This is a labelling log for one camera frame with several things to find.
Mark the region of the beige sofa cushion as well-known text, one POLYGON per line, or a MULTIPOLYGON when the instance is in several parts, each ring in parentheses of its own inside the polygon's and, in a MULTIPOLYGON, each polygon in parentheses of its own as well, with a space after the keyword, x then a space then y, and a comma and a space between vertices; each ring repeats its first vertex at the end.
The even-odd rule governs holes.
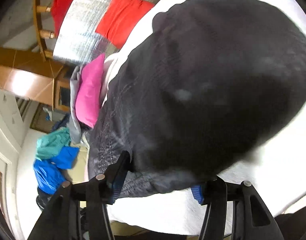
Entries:
POLYGON ((88 181, 88 156, 90 146, 86 135, 84 134, 82 136, 80 143, 75 144, 71 142, 70 146, 77 147, 79 152, 73 161, 72 168, 63 171, 64 177, 73 184, 79 184, 88 181))

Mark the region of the blue jacket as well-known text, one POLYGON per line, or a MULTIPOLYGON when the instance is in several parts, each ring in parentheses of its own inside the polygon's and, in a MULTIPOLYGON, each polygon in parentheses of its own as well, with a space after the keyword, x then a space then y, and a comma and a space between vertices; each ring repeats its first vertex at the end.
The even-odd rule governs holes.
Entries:
POLYGON ((38 188, 46 194, 53 195, 65 181, 62 171, 73 168, 79 150, 78 147, 64 146, 55 157, 45 160, 36 159, 33 170, 38 188))

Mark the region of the teal garment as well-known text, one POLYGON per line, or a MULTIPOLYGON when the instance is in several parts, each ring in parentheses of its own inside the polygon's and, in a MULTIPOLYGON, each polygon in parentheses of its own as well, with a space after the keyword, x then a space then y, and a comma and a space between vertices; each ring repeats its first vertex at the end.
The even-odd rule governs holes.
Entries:
POLYGON ((70 145, 70 142, 69 129, 61 127, 37 140, 35 158, 46 160, 56 157, 64 146, 70 145))

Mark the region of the grey folded garment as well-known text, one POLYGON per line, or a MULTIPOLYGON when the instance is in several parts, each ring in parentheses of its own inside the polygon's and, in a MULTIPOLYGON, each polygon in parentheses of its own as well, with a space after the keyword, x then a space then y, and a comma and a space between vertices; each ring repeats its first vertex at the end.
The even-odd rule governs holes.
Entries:
POLYGON ((81 74, 85 64, 76 66, 73 74, 70 77, 70 117, 68 122, 68 129, 71 142, 78 144, 81 141, 83 130, 85 126, 77 118, 76 114, 76 99, 81 85, 81 74))

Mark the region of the magenta pillow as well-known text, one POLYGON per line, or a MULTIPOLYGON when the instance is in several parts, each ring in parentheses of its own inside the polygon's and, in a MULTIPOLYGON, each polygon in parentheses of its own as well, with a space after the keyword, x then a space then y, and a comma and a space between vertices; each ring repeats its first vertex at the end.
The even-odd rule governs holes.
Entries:
POLYGON ((90 128, 94 127, 99 115, 104 61, 105 54, 100 54, 96 59, 84 66, 75 100, 77 119, 90 128))

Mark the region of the brown wooden pillar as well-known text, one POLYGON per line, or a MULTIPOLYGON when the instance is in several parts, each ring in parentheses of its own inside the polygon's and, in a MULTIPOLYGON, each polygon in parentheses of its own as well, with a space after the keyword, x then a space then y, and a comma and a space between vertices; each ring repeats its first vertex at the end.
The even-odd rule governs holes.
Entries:
POLYGON ((39 53, 0 47, 0 89, 18 97, 69 111, 60 92, 69 90, 68 67, 39 53))

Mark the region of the silver foil insulation panel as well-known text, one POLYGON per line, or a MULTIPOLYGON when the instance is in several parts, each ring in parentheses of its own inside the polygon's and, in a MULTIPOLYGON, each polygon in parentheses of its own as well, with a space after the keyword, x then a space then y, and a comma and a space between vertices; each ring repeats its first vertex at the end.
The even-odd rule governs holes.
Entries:
MULTIPOLYGON (((73 0, 62 22, 53 58, 68 64, 89 63, 100 54, 109 56, 118 49, 96 33, 97 25, 111 0, 73 0)), ((157 3, 159 0, 145 0, 157 3)))

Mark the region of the orange-red square pillow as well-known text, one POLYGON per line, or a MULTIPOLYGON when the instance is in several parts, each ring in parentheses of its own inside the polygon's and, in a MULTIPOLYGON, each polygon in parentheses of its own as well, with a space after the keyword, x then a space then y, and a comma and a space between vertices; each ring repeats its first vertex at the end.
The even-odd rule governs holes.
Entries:
POLYGON ((139 20, 154 6, 145 0, 111 0, 96 33, 121 49, 139 20))

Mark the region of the wooden stair railing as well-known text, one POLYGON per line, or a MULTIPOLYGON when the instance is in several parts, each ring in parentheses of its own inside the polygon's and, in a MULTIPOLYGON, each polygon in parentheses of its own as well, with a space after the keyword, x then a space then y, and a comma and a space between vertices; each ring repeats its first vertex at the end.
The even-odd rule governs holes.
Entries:
POLYGON ((32 13, 39 53, 41 54, 43 61, 52 59, 52 50, 47 48, 45 41, 56 39, 56 33, 52 30, 44 29, 42 23, 42 15, 50 14, 51 6, 41 5, 41 0, 33 0, 32 13))

